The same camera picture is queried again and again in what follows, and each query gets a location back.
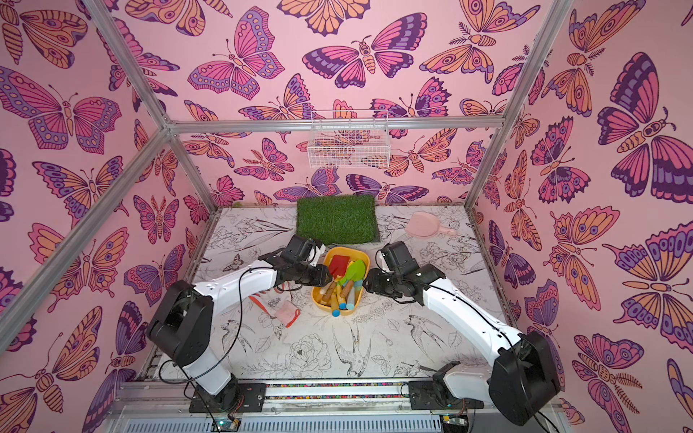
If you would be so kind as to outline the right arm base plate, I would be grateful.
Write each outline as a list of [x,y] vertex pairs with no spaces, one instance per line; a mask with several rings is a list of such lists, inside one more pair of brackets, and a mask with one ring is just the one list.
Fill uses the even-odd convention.
[[454,397],[433,380],[407,382],[409,401],[415,411],[465,411],[484,409],[483,402]]

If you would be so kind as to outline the red shovel wooden handle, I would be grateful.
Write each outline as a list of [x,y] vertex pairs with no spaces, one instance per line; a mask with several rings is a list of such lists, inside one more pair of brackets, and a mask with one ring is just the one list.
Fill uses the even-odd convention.
[[328,270],[330,275],[333,277],[333,281],[322,288],[319,292],[319,303],[327,305],[330,300],[330,294],[335,286],[337,286],[337,281],[340,280],[346,273],[350,259],[348,256],[337,254],[331,258],[331,262],[328,265]]

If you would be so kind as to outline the green trowel wooden handle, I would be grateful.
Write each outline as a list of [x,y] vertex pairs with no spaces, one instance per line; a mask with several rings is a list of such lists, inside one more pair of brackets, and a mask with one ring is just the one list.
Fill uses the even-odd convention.
[[362,281],[366,276],[366,264],[362,260],[354,261],[348,265],[345,275],[339,280],[342,287],[340,296],[346,299],[357,281]]

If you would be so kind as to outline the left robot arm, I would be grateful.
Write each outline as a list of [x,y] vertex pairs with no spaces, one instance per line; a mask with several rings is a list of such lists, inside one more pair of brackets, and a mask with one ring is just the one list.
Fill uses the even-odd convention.
[[210,348],[214,320],[246,298],[292,281],[321,287],[332,281],[319,263],[327,251],[319,240],[293,236],[283,248],[247,267],[211,281],[177,281],[166,290],[146,337],[182,368],[188,379],[214,398],[231,395],[234,376]]

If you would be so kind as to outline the yellow plastic storage box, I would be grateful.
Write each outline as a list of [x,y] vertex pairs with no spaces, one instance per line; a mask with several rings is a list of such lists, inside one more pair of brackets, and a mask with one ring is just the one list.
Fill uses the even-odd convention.
[[352,315],[366,292],[364,283],[370,270],[369,256],[353,248],[338,246],[327,252],[323,264],[328,266],[332,282],[314,287],[311,300],[333,317]]

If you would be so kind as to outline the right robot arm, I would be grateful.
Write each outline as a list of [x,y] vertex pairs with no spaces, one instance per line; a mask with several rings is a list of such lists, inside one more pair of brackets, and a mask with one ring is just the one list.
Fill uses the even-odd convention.
[[533,419],[561,391],[558,368],[548,340],[503,323],[462,293],[432,264],[420,265],[402,242],[375,255],[365,279],[367,292],[400,301],[409,299],[445,319],[485,359],[485,367],[449,364],[433,381],[454,399],[492,404],[516,426]]

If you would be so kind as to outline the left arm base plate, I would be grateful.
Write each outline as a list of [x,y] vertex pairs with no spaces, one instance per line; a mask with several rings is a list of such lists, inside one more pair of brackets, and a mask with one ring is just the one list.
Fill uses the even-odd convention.
[[256,413],[265,404],[267,384],[264,382],[230,382],[218,395],[197,385],[189,413]]

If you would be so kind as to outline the green trowel yellow handle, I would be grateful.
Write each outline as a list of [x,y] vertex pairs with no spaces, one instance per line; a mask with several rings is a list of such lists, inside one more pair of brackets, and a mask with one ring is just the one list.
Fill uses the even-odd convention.
[[333,317],[339,317],[341,315],[339,296],[337,295],[337,289],[339,287],[335,286],[330,294],[330,309],[331,315]]

